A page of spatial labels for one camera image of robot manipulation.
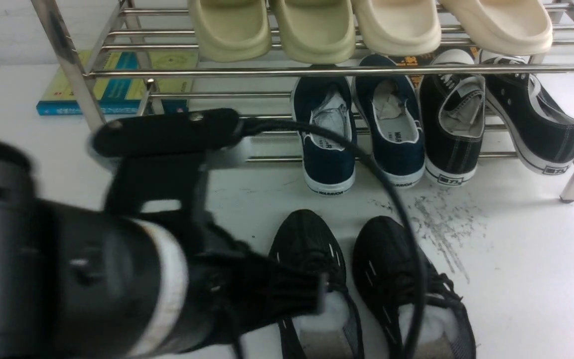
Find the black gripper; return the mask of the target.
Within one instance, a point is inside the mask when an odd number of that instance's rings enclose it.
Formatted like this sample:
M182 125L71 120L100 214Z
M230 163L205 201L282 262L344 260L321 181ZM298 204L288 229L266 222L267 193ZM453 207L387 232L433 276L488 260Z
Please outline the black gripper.
M325 309L328 273L260 255L212 222L185 223L176 234L159 223L138 225L153 242L160 267L139 357L210 345L232 345L243 357L244 334Z

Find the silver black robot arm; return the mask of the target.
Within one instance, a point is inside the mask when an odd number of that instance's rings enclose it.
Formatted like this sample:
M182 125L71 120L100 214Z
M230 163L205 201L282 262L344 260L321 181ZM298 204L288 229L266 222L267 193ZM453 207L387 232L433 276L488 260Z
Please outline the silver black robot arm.
M207 153L119 162L102 211L36 196L0 142L0 359L146 359L231 345L324 310L328 274L281 264L216 224Z

